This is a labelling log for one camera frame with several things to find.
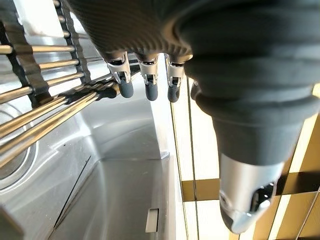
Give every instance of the robotic hand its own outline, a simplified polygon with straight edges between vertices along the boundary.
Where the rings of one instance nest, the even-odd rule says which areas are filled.
[[[212,116],[226,226],[244,232],[268,208],[304,120],[319,110],[317,0],[67,0],[121,94],[133,94],[126,51],[157,98],[158,53],[168,54],[168,98],[185,73]]]

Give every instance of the stainless steel surface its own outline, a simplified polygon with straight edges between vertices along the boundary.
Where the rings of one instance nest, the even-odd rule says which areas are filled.
[[[49,239],[166,239],[169,160],[100,160]],[[157,208],[158,231],[146,233]]]
[[[40,63],[39,67],[41,68],[41,70],[46,70],[46,69],[74,66],[77,64],[79,64],[79,60],[70,59],[70,60],[61,60],[61,61]]]
[[[9,102],[13,99],[20,98],[22,96],[28,95],[32,93],[32,89],[29,86],[21,87],[18,89],[14,89],[11,91],[7,91],[0,94],[0,104]]]
[[[104,61],[104,59],[101,56],[93,56],[86,58],[86,61],[88,63],[96,62],[96,61]]]
[[[67,102],[66,98],[63,96],[57,97],[54,100],[37,107],[25,114],[15,117],[9,121],[0,125],[0,139],[5,137],[6,135],[18,130],[19,128],[23,127],[24,125],[34,121],[35,119],[45,115],[52,110],[60,107],[61,105]]]
[[[32,46],[34,53],[48,53],[48,52],[73,52],[74,46]]]
[[[89,93],[72,105],[0,146],[0,168],[97,98],[98,96],[95,92]]]
[[[9,45],[0,45],[0,54],[12,53],[12,47]]]
[[[48,80],[47,83],[48,83],[49,87],[53,87],[55,85],[65,83],[70,80],[78,79],[83,76],[84,76],[83,72],[79,72],[79,73],[69,74],[66,76],[61,76],[61,77],[57,77],[57,78]]]
[[[0,105],[0,123],[4,123],[7,121],[10,122],[12,121],[12,119],[19,118],[21,114],[22,113],[16,107],[10,104],[6,103]],[[14,133],[6,137],[1,136],[0,145],[15,138],[17,135],[23,133],[31,127],[31,124],[24,124],[22,128],[17,129],[17,131],[15,131]],[[8,163],[5,167],[0,167],[0,190],[4,189],[7,186],[10,186],[12,183],[16,182],[26,173],[26,171],[29,169],[36,157],[37,148],[37,144],[28,147],[25,151],[20,153],[17,157],[14,158],[14,160]]]

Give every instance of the metal slot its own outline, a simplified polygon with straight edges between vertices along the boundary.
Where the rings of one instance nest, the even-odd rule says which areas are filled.
[[[10,54],[12,50],[12,47],[9,45],[0,45],[0,54]]]
[[[45,62],[40,63],[39,67],[41,70],[46,69],[54,69],[54,68],[60,68],[60,67],[67,67],[67,66],[74,66],[79,64],[78,59],[71,59],[71,60],[62,60],[62,61],[53,61],[53,62]]]
[[[92,92],[0,146],[0,168],[98,98]]]
[[[159,208],[153,208],[148,210],[146,217],[145,232],[156,233],[158,231],[158,220],[159,220]]]
[[[67,102],[66,97],[60,96],[54,100],[44,104],[38,108],[35,108],[25,114],[22,114],[10,121],[7,121],[0,125],[0,138],[7,136],[10,133],[18,130],[31,121],[49,113],[50,111],[60,107]]]
[[[80,72],[80,73],[77,72],[77,73],[74,73],[74,74],[57,77],[57,78],[48,80],[46,82],[47,82],[49,87],[53,87],[55,85],[62,84],[62,83],[65,83],[67,81],[71,81],[71,80],[74,80],[74,79],[78,79],[78,78],[81,78],[83,76],[84,76],[84,74],[82,72]],[[3,104],[5,102],[9,102],[9,101],[11,101],[13,99],[17,99],[17,98],[23,97],[23,96],[31,94],[31,93],[32,93],[32,88],[29,87],[29,86],[25,86],[25,87],[21,87],[21,88],[18,88],[18,89],[14,89],[14,90],[11,90],[11,91],[4,92],[4,93],[0,94],[0,104]]]

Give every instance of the metal rod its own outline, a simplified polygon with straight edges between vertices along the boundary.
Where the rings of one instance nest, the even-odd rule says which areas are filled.
[[[58,0],[53,0],[53,4],[56,8],[60,7],[60,2]]]
[[[92,92],[0,146],[0,168],[98,98]]]
[[[29,86],[21,87],[18,89],[14,89],[11,91],[6,91],[0,94],[0,104],[5,102],[9,102],[13,99],[20,98],[22,96],[28,95],[32,93],[32,88]]]
[[[114,76],[112,73],[108,73],[106,75],[103,75],[103,76],[100,76],[100,77],[97,77],[96,79],[93,79],[92,82],[99,82],[99,81],[102,81],[102,80],[109,80],[109,79],[112,79]]]
[[[70,37],[70,32],[68,32],[68,31],[63,31],[63,37],[64,38],[68,38],[68,37]]]
[[[87,34],[78,33],[78,36],[79,36],[80,39],[89,39]]]
[[[74,46],[32,46],[32,51],[34,53],[48,53],[48,52],[73,52],[75,50]]]
[[[54,69],[54,68],[60,68],[60,67],[73,66],[73,65],[77,65],[77,64],[79,64],[78,59],[71,59],[71,60],[62,60],[62,61],[40,63],[39,67],[41,68],[41,70],[46,70],[46,69]]]
[[[70,80],[74,80],[74,79],[78,79],[84,76],[83,72],[77,72],[74,74],[70,74],[70,75],[66,75],[66,76],[61,76],[61,77],[57,77],[51,80],[46,81],[49,85],[49,87],[58,85],[58,84],[62,84],[65,82],[68,82]]]
[[[18,130],[31,121],[49,113],[50,111],[60,107],[67,102],[66,97],[60,96],[54,100],[35,108],[25,114],[22,114],[10,121],[7,121],[0,125],[0,138],[7,136],[8,134]]]
[[[0,54],[10,54],[12,50],[12,47],[9,45],[0,45]]]
[[[62,23],[62,24],[66,21],[66,19],[65,19],[64,16],[60,16],[60,15],[59,15],[59,16],[58,16],[58,19],[59,19],[59,22]]]
[[[53,78],[51,80],[48,80],[47,84],[49,85],[49,87],[52,87],[52,86],[55,86],[55,85],[58,85],[58,84],[65,83],[65,82],[70,81],[70,80],[81,78],[83,76],[84,76],[84,74],[82,72],[77,72],[77,73],[74,73],[74,74]],[[7,92],[4,92],[4,93],[1,93],[0,94],[0,104],[9,102],[9,101],[11,101],[13,99],[17,99],[17,98],[20,98],[22,96],[25,96],[25,95],[28,95],[28,94],[31,94],[31,93],[32,93],[32,88],[29,87],[29,86],[25,86],[25,87],[21,87],[21,88],[18,88],[18,89],[14,89],[14,90],[11,90],[11,91],[7,91]]]
[[[103,61],[104,59],[101,56],[92,56],[86,58],[87,63],[97,62],[97,61]]]

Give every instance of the glass panel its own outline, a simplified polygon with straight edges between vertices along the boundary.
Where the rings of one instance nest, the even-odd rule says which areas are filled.
[[[222,220],[219,200],[198,201],[197,206],[200,240],[228,240],[230,231]]]

